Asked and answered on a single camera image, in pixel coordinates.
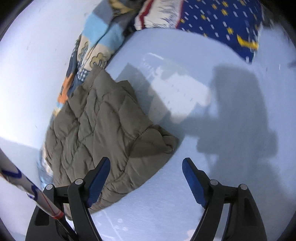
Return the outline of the olive quilted hooded coat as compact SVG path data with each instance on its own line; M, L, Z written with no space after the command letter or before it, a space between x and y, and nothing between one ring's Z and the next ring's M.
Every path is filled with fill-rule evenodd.
M53 118L44 158L57 187L84 178L103 157L109 158L108 178L89 208L94 213L149 180L168 162L178 142L145 115L128 81L116 82L95 67Z

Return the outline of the light blue cloud bedsheet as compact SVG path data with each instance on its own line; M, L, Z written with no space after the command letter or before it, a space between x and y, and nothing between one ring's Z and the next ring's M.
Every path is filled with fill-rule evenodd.
M92 215L103 240L189 240L203 208L182 173L186 157L224 185L246 184L268 240L277 240L295 212L294 61L279 26L262 30L252 64L193 33L134 33L107 72L131 83L179 146L144 185Z

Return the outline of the colourful patchwork cartoon quilt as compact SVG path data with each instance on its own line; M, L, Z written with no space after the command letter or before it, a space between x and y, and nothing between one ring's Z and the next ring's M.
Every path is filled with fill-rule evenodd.
M75 42L51 119L57 116L71 93L84 82L93 67L107 66L113 54L123 44L143 3L101 1L91 12Z

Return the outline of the blue star moon pillow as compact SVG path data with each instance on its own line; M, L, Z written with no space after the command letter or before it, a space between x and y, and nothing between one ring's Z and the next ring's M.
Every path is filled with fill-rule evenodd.
M178 29L200 34L226 44L251 63L259 49L262 23L260 1L154 0L145 1L135 17L134 28Z

